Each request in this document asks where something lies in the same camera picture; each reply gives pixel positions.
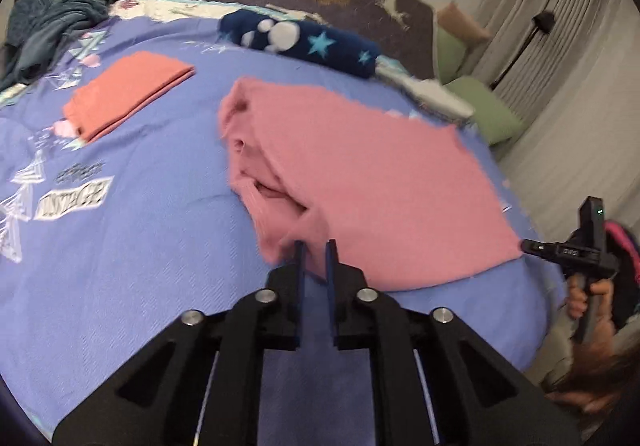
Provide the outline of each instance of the white curtain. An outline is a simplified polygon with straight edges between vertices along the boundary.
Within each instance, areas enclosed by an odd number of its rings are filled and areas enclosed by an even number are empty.
[[[586,52],[500,162],[537,228],[564,240],[588,196],[640,229],[640,13],[608,0]]]
[[[602,18],[602,4],[607,1],[485,0],[477,17],[495,37],[470,55],[462,73],[471,73],[490,84],[513,60],[529,35],[533,16],[543,10],[553,11],[556,26],[551,34],[539,32],[495,90],[528,127],[582,57]]]

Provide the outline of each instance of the beige pillow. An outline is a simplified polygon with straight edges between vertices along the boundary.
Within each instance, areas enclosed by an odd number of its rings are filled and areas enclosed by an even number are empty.
[[[444,9],[440,9],[436,16],[438,25],[457,37],[467,47],[475,47],[492,38],[491,32],[483,29],[469,14],[462,12],[454,1]]]

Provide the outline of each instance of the star print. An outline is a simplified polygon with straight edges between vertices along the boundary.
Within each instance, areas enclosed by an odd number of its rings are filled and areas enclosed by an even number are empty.
[[[205,54],[206,52],[213,52],[216,51],[219,54],[222,54],[222,52],[225,52],[226,50],[228,50],[228,47],[226,45],[218,45],[218,44],[214,44],[214,45],[207,45],[205,48],[202,49],[202,54]]]
[[[369,54],[368,50],[363,50],[360,52],[360,57],[358,59],[359,64],[367,64],[371,59],[371,54]]]
[[[311,55],[315,52],[320,54],[320,57],[325,60],[326,59],[326,50],[328,47],[337,43],[336,40],[332,40],[326,36],[326,32],[322,32],[319,36],[309,36],[309,43],[311,43],[311,48],[309,49],[307,55]]]

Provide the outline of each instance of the black handle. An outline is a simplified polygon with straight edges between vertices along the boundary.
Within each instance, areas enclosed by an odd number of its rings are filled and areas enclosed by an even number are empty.
[[[588,344],[593,340],[593,331],[598,322],[598,309],[602,302],[602,296],[591,294],[591,285],[595,281],[591,278],[579,276],[578,286],[587,294],[587,311],[578,321],[578,328],[574,333],[574,342],[578,344]]]

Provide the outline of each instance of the folded orange towel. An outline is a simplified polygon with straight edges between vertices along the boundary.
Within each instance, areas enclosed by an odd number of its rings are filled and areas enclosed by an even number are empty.
[[[151,52],[136,52],[78,88],[63,112],[80,138],[92,142],[193,74],[192,64]]]

